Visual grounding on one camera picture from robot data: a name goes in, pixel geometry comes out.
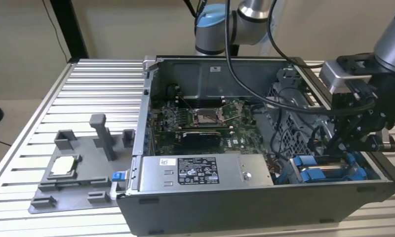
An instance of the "beige wall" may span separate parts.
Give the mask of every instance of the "beige wall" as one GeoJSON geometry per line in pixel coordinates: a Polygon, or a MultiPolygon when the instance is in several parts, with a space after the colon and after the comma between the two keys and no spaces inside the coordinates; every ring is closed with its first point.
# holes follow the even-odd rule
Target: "beige wall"
{"type": "MultiPolygon", "coordinates": [[[[74,5],[92,57],[194,54],[194,19],[182,0],[74,0],[74,5]]],[[[287,0],[277,41],[305,59],[370,51],[394,14],[395,0],[287,0]]],[[[259,46],[241,48],[241,55],[258,54],[259,46]]],[[[0,99],[42,98],[63,68],[42,0],[0,0],[0,99]]]]}
{"type": "Polygon", "coordinates": [[[64,65],[42,1],[0,0],[0,99],[42,98],[64,65]]]}
{"type": "Polygon", "coordinates": [[[395,0],[286,0],[275,42],[307,60],[370,52],[394,15],[395,0]]]}

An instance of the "aluminum extrusion table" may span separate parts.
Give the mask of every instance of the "aluminum extrusion table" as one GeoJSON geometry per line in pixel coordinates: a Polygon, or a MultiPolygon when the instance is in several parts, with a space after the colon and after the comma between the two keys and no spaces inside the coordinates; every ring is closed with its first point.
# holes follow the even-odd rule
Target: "aluminum extrusion table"
{"type": "MultiPolygon", "coordinates": [[[[142,61],[88,59],[67,65],[0,163],[0,236],[134,236],[118,207],[35,215],[27,209],[55,149],[56,132],[72,129],[76,136],[95,135],[88,124],[92,113],[107,114],[112,133],[135,128],[143,80],[142,61]]],[[[386,156],[395,166],[395,153],[386,156]]],[[[338,224],[192,234],[278,235],[395,236],[395,195],[385,202],[365,205],[338,224]]]]}

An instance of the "warning label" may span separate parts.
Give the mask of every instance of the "warning label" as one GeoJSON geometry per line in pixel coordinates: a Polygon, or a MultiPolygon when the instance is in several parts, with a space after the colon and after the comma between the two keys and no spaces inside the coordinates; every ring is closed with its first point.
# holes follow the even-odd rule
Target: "warning label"
{"type": "Polygon", "coordinates": [[[219,172],[215,157],[179,158],[179,184],[219,184],[219,172]]]}

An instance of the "floor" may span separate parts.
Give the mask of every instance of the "floor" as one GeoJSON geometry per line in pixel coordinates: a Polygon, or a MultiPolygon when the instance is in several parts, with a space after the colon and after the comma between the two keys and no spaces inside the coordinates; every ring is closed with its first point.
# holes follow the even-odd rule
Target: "floor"
{"type": "MultiPolygon", "coordinates": [[[[13,143],[23,130],[42,100],[0,100],[0,107],[4,111],[4,118],[0,122],[0,141],[13,143]]],[[[0,161],[4,157],[8,146],[0,144],[0,161]]]]}

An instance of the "motherboard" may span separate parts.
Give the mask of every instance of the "motherboard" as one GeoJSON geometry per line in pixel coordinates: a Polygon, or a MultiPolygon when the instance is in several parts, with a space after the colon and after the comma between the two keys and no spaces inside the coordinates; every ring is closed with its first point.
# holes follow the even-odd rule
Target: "motherboard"
{"type": "Polygon", "coordinates": [[[246,100],[155,102],[155,155],[266,154],[246,100]]]}

